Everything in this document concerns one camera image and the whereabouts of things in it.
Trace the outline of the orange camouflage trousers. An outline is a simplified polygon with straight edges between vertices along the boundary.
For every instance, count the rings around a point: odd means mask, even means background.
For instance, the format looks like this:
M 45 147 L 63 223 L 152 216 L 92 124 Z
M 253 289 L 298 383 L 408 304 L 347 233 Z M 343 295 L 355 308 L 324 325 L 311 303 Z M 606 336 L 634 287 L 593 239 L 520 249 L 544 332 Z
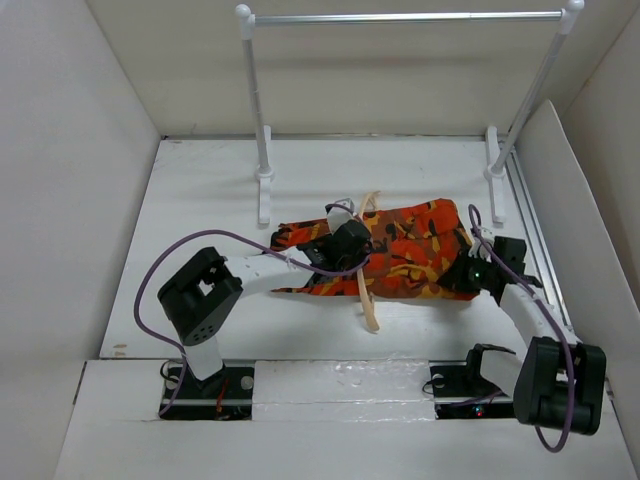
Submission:
M 445 298 L 469 301 L 478 294 L 457 294 L 437 284 L 470 238 L 453 200 L 435 199 L 415 206 L 367 211 L 372 254 L 364 267 L 370 294 L 386 299 Z M 284 251 L 329 233 L 326 219 L 280 224 L 270 247 Z M 313 286 L 283 288 L 282 293 L 358 296 L 356 276 L 320 279 Z

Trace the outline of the beige wooden hanger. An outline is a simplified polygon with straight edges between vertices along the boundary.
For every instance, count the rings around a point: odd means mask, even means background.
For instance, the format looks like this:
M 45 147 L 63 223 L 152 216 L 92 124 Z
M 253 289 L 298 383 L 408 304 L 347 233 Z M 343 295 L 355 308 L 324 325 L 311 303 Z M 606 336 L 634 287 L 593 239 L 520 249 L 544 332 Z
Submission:
M 360 203 L 359 211 L 358 211 L 358 216 L 361 219 L 364 218 L 365 212 L 376 211 L 378 209 L 379 195 L 380 195 L 380 191 L 372 191 L 367 193 L 363 197 Z M 370 294 L 367 288 L 366 279 L 364 276 L 364 272 L 362 270 L 357 272 L 356 279 L 357 279 L 359 300 L 361 303 L 366 328 L 370 333 L 377 334 L 380 330 L 380 326 L 375 316 L 374 298 Z

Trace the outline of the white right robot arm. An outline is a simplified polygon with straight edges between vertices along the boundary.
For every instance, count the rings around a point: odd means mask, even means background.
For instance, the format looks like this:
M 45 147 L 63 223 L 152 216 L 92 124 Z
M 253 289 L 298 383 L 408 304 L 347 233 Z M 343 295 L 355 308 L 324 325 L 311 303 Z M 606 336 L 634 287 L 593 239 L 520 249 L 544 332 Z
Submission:
M 462 395 L 509 397 L 525 425 L 591 436 L 600 426 L 606 355 L 583 343 L 547 303 L 540 280 L 525 272 L 526 244 L 498 236 L 462 249 L 440 277 L 459 294 L 486 291 L 515 325 L 527 350 L 477 343 L 455 380 Z

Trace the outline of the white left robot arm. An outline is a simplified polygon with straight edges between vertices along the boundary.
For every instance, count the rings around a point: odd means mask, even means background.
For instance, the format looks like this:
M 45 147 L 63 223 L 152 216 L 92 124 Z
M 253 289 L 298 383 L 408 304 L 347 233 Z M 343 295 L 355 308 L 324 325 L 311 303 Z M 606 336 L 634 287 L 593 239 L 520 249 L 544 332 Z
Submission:
M 225 257 L 214 247 L 199 250 L 158 292 L 186 350 L 190 387 L 205 397 L 222 388 L 225 364 L 216 334 L 239 299 L 349 276 L 366 264 L 371 247 L 369 230 L 352 219 L 282 252 L 265 248 L 260 255 Z

